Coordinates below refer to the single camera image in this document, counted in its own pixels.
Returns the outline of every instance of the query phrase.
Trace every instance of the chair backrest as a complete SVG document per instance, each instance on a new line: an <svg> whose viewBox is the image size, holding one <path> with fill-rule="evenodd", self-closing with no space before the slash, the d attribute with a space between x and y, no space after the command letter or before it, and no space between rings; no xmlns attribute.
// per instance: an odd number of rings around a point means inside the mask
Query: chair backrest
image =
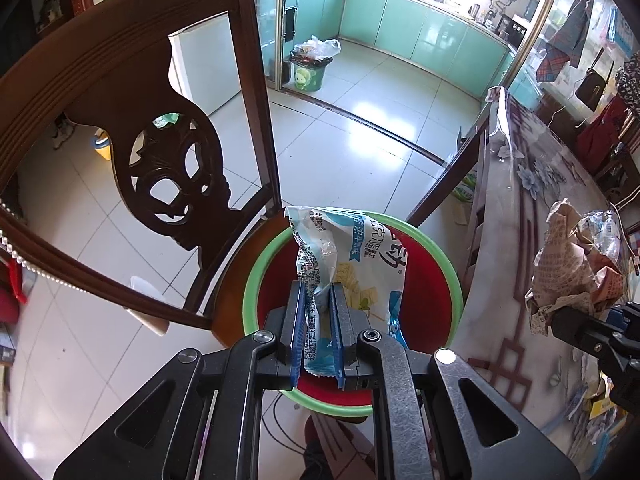
<svg viewBox="0 0 640 480"><path fill-rule="evenodd" d="M209 118L168 81L172 48L167 35L223 12L228 12L261 182L242 210L228 206L222 149ZM85 267L2 209L0 237L9 252L106 300L208 328L210 321L196 313L216 270L263 206L268 215L282 208L254 0L105 0L31 49L0 79L0 96L0 189L45 127L65 111L74 122L107 131L124 203L153 231L187 250L198 247L200 273L184 308L174 308ZM155 118L171 112L179 114L175 124L154 126ZM130 164L141 132L140 160ZM199 169L189 176L185 158L192 145ZM150 193L166 178L179 188L170 204Z"/></svg>

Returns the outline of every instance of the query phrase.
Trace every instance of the crumpled brown paper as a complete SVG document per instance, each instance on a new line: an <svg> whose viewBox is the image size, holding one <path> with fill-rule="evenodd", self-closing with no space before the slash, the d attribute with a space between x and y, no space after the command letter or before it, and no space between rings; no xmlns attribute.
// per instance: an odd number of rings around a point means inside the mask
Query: crumpled brown paper
<svg viewBox="0 0 640 480"><path fill-rule="evenodd" d="M597 250L580 220L567 200L553 204L546 218L545 244L534 260L525 296L533 334L548 335L552 313L559 308L570 306L597 316L622 296L620 270Z"/></svg>

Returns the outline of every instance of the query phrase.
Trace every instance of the green trash can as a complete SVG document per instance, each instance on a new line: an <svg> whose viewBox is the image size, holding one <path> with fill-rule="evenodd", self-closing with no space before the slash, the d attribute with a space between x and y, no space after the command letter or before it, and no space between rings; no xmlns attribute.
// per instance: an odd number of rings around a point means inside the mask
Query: green trash can
<svg viewBox="0 0 640 480"><path fill-rule="evenodd" d="M322 88L322 78L324 77L324 66L303 66L295 61L294 67L294 81L296 88L305 92L315 92Z"/></svg>

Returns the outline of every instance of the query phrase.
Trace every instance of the clear plastic bottle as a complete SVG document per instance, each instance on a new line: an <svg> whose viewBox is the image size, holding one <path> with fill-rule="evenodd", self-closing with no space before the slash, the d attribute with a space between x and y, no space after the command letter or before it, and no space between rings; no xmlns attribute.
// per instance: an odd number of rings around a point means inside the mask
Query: clear plastic bottle
<svg viewBox="0 0 640 480"><path fill-rule="evenodd" d="M612 262L618 260L618 255L620 254L620 230L613 211L605 211L602 214L600 252L608 256Z"/></svg>

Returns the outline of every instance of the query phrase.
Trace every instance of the bead string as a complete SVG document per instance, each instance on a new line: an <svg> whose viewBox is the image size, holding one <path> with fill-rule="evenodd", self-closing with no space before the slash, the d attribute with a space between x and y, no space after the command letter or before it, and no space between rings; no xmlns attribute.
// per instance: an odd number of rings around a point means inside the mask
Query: bead string
<svg viewBox="0 0 640 480"><path fill-rule="evenodd" d="M0 206L2 206L2 209L7 211L9 214L14 216L14 218L17 218L15 216L15 214L1 200L0 200ZM72 288L73 290L79 290L81 292L86 292L86 290L83 290L79 286L71 285L71 283L67 283L64 280L60 280L60 278L56 278L55 276L52 276L48 272L45 272L44 270L42 270L40 267L38 267L38 266L28 262L27 260L25 260L22 256L20 256L18 254L17 251L14 250L14 247L9 243L9 240L7 240L6 236L4 236L4 233L2 232L2 229L0 229L0 243L2 245L4 245L4 247L6 248L6 251L11 255L11 257L14 258L15 261L18 262L25 269L30 270L31 272L35 272L38 276L43 276L44 278L47 278L48 280L51 280L52 282L59 283L60 285L66 285L66 286Z"/></svg>

